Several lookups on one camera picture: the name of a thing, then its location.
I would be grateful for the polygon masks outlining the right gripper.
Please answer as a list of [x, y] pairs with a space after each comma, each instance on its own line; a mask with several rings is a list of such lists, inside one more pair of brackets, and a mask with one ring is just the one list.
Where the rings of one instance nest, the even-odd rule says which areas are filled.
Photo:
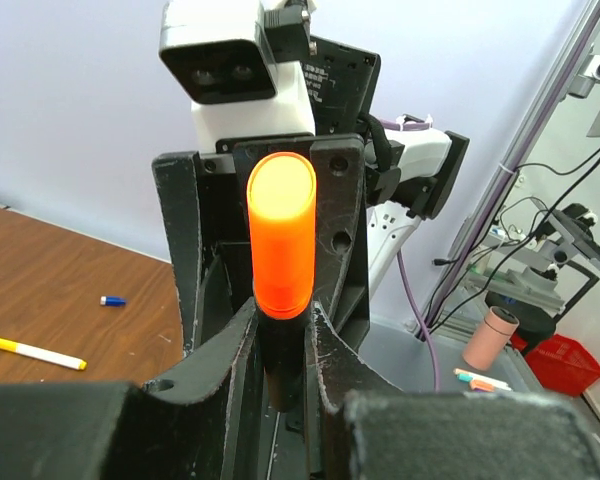
[[246, 214], [251, 171], [297, 153], [317, 179], [314, 300], [354, 350], [370, 328], [364, 143], [357, 134], [239, 142], [225, 153], [158, 156], [152, 172], [178, 299], [183, 355], [217, 335], [253, 297]]

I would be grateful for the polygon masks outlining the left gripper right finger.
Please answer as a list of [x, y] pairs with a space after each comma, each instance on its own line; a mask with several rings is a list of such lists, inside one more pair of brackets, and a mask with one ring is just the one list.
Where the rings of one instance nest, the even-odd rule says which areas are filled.
[[405, 393], [335, 332], [320, 303], [305, 336], [327, 479], [600, 479], [579, 413], [535, 393]]

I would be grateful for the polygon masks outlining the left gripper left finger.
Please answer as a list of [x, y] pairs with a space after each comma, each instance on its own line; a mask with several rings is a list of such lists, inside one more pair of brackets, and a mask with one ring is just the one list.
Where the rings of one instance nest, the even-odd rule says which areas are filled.
[[255, 305], [149, 381], [0, 384], [0, 479], [253, 479]]

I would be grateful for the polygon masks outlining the black orange highlighter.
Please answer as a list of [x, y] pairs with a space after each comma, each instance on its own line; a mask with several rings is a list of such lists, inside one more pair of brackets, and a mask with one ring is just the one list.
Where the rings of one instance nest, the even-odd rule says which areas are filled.
[[299, 401], [304, 330], [310, 321], [316, 263], [317, 179], [293, 152], [262, 158], [246, 188], [253, 293], [261, 356], [272, 406]]

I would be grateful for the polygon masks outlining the white yellow pen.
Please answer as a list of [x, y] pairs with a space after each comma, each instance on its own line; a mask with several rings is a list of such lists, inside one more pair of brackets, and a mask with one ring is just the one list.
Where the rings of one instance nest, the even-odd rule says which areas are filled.
[[87, 368], [87, 362], [83, 359], [4, 338], [0, 338], [0, 350], [76, 371], [84, 371]]

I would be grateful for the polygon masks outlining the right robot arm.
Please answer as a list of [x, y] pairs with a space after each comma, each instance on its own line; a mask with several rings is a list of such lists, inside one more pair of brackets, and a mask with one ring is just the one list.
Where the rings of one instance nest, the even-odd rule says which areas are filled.
[[380, 56], [318, 36], [167, 33], [159, 56], [191, 98], [200, 143], [152, 165], [185, 351], [252, 294], [247, 181], [282, 151], [309, 160], [318, 180], [315, 297], [338, 332], [362, 339], [392, 256], [439, 214], [468, 140], [428, 119], [373, 117]]

